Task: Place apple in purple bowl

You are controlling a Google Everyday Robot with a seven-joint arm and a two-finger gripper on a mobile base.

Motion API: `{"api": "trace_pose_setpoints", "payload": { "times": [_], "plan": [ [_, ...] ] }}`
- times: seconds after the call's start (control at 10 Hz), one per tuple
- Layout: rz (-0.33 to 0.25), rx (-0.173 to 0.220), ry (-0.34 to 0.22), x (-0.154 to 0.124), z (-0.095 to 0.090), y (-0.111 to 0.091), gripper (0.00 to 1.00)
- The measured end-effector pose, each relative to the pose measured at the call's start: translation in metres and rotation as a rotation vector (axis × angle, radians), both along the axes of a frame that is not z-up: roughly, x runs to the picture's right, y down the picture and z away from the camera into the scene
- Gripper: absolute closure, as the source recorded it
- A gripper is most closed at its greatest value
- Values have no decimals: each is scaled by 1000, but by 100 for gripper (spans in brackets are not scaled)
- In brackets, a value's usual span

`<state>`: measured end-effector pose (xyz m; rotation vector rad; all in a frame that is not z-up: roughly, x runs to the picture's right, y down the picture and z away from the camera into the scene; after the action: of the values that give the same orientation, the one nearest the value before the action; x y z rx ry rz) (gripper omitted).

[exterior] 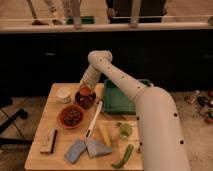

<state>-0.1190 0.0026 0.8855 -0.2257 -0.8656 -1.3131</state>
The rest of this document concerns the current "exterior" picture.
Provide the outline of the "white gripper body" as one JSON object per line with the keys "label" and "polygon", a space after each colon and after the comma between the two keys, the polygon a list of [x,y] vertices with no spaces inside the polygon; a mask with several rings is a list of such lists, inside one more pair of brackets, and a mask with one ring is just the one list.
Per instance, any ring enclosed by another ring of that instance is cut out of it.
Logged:
{"label": "white gripper body", "polygon": [[90,89],[94,89],[99,80],[100,72],[92,66],[89,66],[80,80],[80,85],[88,86]]}

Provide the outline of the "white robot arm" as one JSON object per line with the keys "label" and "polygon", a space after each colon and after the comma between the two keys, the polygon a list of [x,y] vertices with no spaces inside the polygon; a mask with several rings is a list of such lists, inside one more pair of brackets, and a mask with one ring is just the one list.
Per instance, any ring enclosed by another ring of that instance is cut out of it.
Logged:
{"label": "white robot arm", "polygon": [[115,67],[112,59],[108,50],[91,51],[80,84],[94,88],[104,74],[135,104],[144,171],[190,171],[172,96],[160,87],[147,87]]}

